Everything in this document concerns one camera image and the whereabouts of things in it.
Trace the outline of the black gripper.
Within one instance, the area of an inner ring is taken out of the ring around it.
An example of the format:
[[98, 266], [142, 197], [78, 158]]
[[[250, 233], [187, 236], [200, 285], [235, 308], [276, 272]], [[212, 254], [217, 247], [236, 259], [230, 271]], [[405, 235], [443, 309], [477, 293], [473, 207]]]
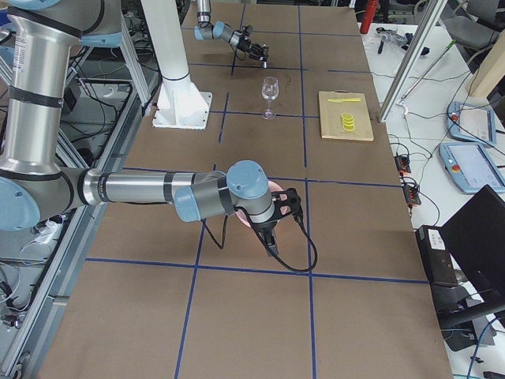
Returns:
[[279, 217], [272, 216], [268, 220], [260, 222], [259, 218], [252, 216], [249, 220], [251, 228], [264, 240], [265, 249], [269, 256], [277, 256], [278, 248], [275, 238], [275, 227]]
[[240, 34], [236, 49], [252, 60], [266, 62], [269, 46], [266, 44], [253, 44], [249, 35], [245, 32]]

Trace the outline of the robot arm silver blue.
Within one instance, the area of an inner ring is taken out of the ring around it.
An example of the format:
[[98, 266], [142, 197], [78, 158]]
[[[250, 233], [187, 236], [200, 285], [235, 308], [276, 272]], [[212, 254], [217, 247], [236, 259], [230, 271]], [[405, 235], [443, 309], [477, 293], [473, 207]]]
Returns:
[[211, 22], [211, 2], [208, 0], [196, 1], [197, 26], [194, 27], [194, 36], [198, 40], [222, 40], [228, 43], [234, 51], [241, 51], [246, 57], [256, 60], [267, 67], [269, 46], [254, 43], [251, 40], [253, 26], [246, 25], [242, 29], [233, 29], [222, 21]]
[[18, 231], [82, 205], [173, 205], [185, 222], [243, 212], [275, 254], [281, 197], [262, 167], [243, 160], [227, 172], [104, 173], [55, 163], [70, 50], [122, 41], [118, 1], [11, 1], [13, 75], [1, 156], [1, 228]]

